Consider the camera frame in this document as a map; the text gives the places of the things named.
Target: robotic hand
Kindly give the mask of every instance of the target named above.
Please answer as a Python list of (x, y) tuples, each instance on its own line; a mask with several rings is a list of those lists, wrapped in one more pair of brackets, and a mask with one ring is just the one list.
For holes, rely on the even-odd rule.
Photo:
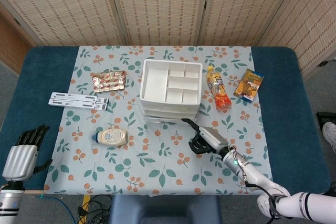
[(246, 187), (257, 187), (264, 191), (258, 197), (259, 210), (267, 217), (305, 218), (325, 224), (336, 223), (336, 198), (326, 195), (297, 193), (290, 195), (282, 186), (270, 181), (250, 162), (246, 161), (228, 141), (210, 127), (199, 127), (190, 119), (182, 119), (196, 131), (189, 146), (196, 154), (216, 153), (224, 164)]
[(48, 126), (41, 125), (24, 132), (10, 149), (2, 173), (8, 182), (0, 188), (0, 223), (14, 223), (25, 192), (23, 182), (29, 180), (32, 174), (47, 169), (53, 161), (49, 159), (45, 164), (35, 167), (38, 151), (48, 129)]

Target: sneaker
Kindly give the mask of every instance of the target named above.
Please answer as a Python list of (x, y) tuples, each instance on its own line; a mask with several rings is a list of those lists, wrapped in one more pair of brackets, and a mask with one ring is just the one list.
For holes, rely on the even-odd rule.
[(325, 123), (322, 128), (322, 134), (336, 153), (336, 125), (331, 122)]

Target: foil packet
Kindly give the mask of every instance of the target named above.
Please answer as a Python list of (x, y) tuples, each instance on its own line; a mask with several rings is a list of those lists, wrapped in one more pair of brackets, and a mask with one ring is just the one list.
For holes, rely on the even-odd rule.
[(125, 88), (126, 72), (111, 71), (95, 73), (92, 76), (93, 91), (95, 93), (113, 90), (122, 90)]

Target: green leaf pattern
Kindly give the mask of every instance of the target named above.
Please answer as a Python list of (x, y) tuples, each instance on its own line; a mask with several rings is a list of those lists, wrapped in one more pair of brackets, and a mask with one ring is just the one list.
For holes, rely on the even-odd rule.
[[(96, 55), (104, 59), (101, 65), (93, 63)], [(151, 50), (151, 46), (143, 46), (140, 50), (131, 46), (83, 46), (78, 50), (67, 92), (108, 98), (107, 110), (92, 113), (90, 109), (64, 108), (53, 162), (45, 182), (46, 193), (150, 196), (259, 194), (242, 186), (239, 178), (218, 155), (196, 156), (188, 146), (188, 141), (194, 136), (189, 127), (167, 122), (144, 122), (139, 93), (145, 59), (202, 63), (202, 94), (197, 123), (218, 130), (251, 165), (272, 178), (262, 106), (258, 110), (253, 106), (254, 103), (259, 104), (258, 96), (252, 104), (233, 96), (236, 89), (233, 83), (238, 83), (247, 68), (254, 69), (249, 47), (184, 46), (176, 50), (176, 47), (167, 46)], [(233, 103), (227, 112), (217, 111), (213, 96), (206, 93), (209, 91), (205, 79), (208, 66), (214, 66), (222, 75), (226, 92)], [(114, 91), (113, 95), (112, 92), (93, 92), (93, 73), (119, 70), (127, 72), (124, 90)], [(249, 123), (240, 119), (242, 112), (249, 114)], [(115, 127), (127, 130), (129, 141), (125, 146), (107, 146), (91, 139), (96, 132)], [(74, 156), (80, 156), (82, 164)], [(219, 178), (223, 180), (222, 184), (218, 183)]]

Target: white drawer unit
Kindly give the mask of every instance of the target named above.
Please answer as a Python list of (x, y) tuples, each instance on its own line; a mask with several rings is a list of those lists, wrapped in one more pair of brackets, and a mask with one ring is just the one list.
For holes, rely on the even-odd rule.
[(201, 63), (145, 60), (140, 89), (144, 115), (155, 121), (194, 119), (201, 103), (202, 69)]

